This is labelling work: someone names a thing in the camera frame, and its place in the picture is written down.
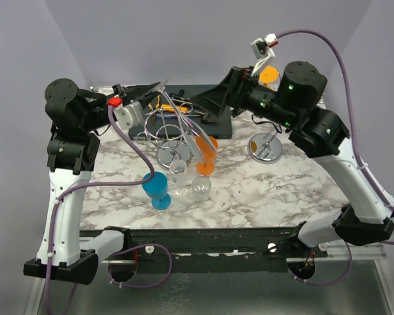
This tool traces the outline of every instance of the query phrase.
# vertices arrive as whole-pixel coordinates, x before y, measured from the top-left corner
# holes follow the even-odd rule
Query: gray wall
[[[0,315],[28,300],[49,196],[43,93],[58,77],[86,85],[43,0],[0,1]]]
[[[255,64],[250,43],[271,32],[320,30],[343,50],[370,0],[46,0],[86,79],[94,85],[216,83]],[[307,60],[329,74],[335,60],[308,35],[283,40],[275,66]]]
[[[344,51],[361,154],[394,195],[394,1],[374,0]],[[328,107],[347,121],[340,70],[333,70]],[[394,247],[385,247],[394,281]]]

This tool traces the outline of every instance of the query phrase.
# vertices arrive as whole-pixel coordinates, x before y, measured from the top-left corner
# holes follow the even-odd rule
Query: screw
[[[151,254],[151,253],[153,253],[153,252],[155,251],[155,247],[154,247],[154,246],[146,246],[146,247],[144,248],[144,250],[145,250],[148,254]]]
[[[275,243],[270,243],[267,245],[267,249],[269,250],[270,253],[274,253],[277,250],[276,244]]]
[[[318,245],[318,248],[320,249],[320,251],[326,251],[327,250],[327,244],[322,243],[322,244]]]

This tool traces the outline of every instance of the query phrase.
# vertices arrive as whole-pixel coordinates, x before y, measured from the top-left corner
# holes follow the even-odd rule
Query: cable
[[[295,276],[295,274],[289,268],[288,268],[288,272],[293,276],[293,278],[296,281],[302,282],[303,284],[315,285],[317,287],[324,287],[326,285],[338,284],[339,282],[342,282],[344,279],[346,279],[346,277],[349,275],[349,273],[352,269],[352,266],[353,266],[353,257],[352,257],[352,252],[350,250],[350,246],[346,242],[344,242],[344,244],[346,245],[347,252],[349,254],[349,264],[347,265],[347,269],[344,272],[344,274],[342,274],[338,279],[333,280],[333,281],[329,281],[329,282],[312,282],[312,281],[307,281],[307,280],[298,278],[297,276]]]
[[[149,159],[143,154],[143,152],[140,151],[138,147],[135,146],[133,141],[123,133],[123,131],[117,126],[115,120],[114,120],[114,108],[112,106],[108,107],[108,119],[110,120],[111,126],[113,126],[114,130],[117,132],[117,134],[136,152],[142,160],[148,165],[150,169],[150,176],[147,179],[144,180],[137,180],[135,182],[89,182],[87,184],[80,184],[77,186],[73,186],[68,188],[66,191],[61,193],[59,197],[57,198],[57,203],[54,204],[53,210],[51,212],[51,220],[50,220],[50,228],[49,228],[49,235],[48,235],[48,260],[47,260],[47,269],[45,273],[45,309],[47,311],[48,315],[54,315],[54,312],[51,310],[50,306],[50,287],[51,287],[51,267],[53,265],[53,241],[54,241],[54,232],[55,232],[55,221],[57,218],[57,211],[58,211],[58,206],[61,204],[62,200],[64,199],[65,196],[68,194],[71,194],[72,192],[87,188],[87,187],[97,187],[97,186],[134,186],[134,185],[141,185],[144,184],[150,180],[153,179],[153,176],[155,174],[155,169],[153,168],[152,163],[149,161]],[[77,284],[73,285],[72,292],[70,293],[70,296],[68,298],[68,302],[66,305],[66,308],[63,310],[63,313],[61,315],[65,315],[67,313],[72,301],[73,301],[73,296],[76,291]]]
[[[162,248],[166,252],[166,255],[168,256],[168,259],[169,259],[169,268],[168,268],[168,271],[166,272],[165,276],[161,280],[159,280],[158,282],[156,282],[154,284],[148,284],[148,285],[126,284],[126,283],[121,283],[121,282],[115,281],[114,278],[112,277],[111,268],[109,268],[108,275],[111,278],[110,284],[112,284],[114,282],[115,284],[118,284],[120,287],[132,287],[134,289],[150,289],[151,287],[157,287],[158,285],[164,283],[168,279],[168,277],[172,271],[172,256],[171,256],[171,253],[167,250],[167,248],[160,245],[160,244],[150,243],[150,244],[142,244],[142,245],[134,246],[132,248],[126,249],[125,251],[120,251],[118,253],[115,253],[114,256],[120,256],[122,254],[126,254],[126,253],[129,253],[131,251],[134,251],[136,249],[140,249],[140,248],[143,248],[146,246],[159,247],[159,248]]]
[[[308,267],[308,260],[314,255],[314,249],[311,249],[307,259],[305,260],[305,266]]]
[[[99,134],[97,130],[94,130],[93,132],[94,132],[98,137],[100,137],[100,136],[104,135],[104,134],[110,129],[110,127],[111,127],[111,124],[109,124],[109,125],[107,126],[107,128],[104,130],[104,132],[101,133],[101,134]]]
[[[369,185],[371,185],[371,187],[375,191],[375,193],[386,204],[386,206],[394,212],[394,206],[391,205],[391,202],[389,202],[389,200],[383,194],[383,192],[381,191],[378,184],[375,182],[375,180],[372,178],[372,176],[368,172],[367,165],[365,165],[363,163],[363,160],[361,158],[361,153],[359,152],[359,145],[357,142],[357,132],[356,132],[356,125],[355,125],[355,117],[353,115],[353,105],[352,105],[352,98],[351,98],[351,93],[350,93],[349,78],[347,76],[347,71],[344,66],[343,59],[341,58],[340,53],[338,52],[338,50],[334,46],[334,44],[326,36],[316,32],[316,31],[311,31],[311,30],[285,31],[284,33],[278,34],[277,39],[280,39],[281,37],[284,37],[287,35],[297,34],[297,33],[307,33],[307,34],[315,35],[315,36],[321,38],[323,41],[325,41],[328,44],[328,46],[333,51],[334,56],[336,56],[337,62],[340,66],[341,74],[343,75],[343,82],[344,82],[344,87],[345,87],[345,92],[346,92],[347,110],[349,112],[350,129],[352,132],[353,153],[354,153],[356,162],[358,163],[359,169],[361,170],[362,174],[365,176],[366,180],[368,181]],[[394,245],[394,241],[382,241],[382,243]]]
[[[261,119],[261,118],[258,117],[258,116],[255,115],[255,114],[252,114],[252,115],[251,115],[251,120],[252,120],[252,122],[255,123],[256,125],[264,125],[265,123],[270,123],[270,124],[273,125],[273,127],[276,129],[277,133],[282,133],[282,126],[276,125],[275,123],[273,123],[273,122],[271,122],[271,121],[255,121],[255,120],[254,120],[255,117],[256,117],[256,118],[259,118],[259,119]]]

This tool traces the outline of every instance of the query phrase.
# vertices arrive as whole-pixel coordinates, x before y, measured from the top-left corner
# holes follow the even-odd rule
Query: blue plastic cup
[[[149,178],[150,173],[146,174],[143,179]],[[152,198],[153,208],[164,210],[171,204],[171,196],[168,194],[168,179],[161,172],[155,172],[154,177],[142,184],[146,195]]]

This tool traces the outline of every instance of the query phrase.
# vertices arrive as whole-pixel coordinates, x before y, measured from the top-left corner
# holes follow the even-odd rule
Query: orange cup
[[[215,145],[216,149],[218,148],[218,143],[216,139],[212,136],[209,137],[211,142]],[[196,144],[199,147],[200,151],[203,155],[203,162],[197,163],[196,170],[197,173],[203,176],[209,176],[215,170],[214,160],[216,158],[217,151],[213,151],[213,149],[207,144],[204,139],[200,136],[196,137]]]

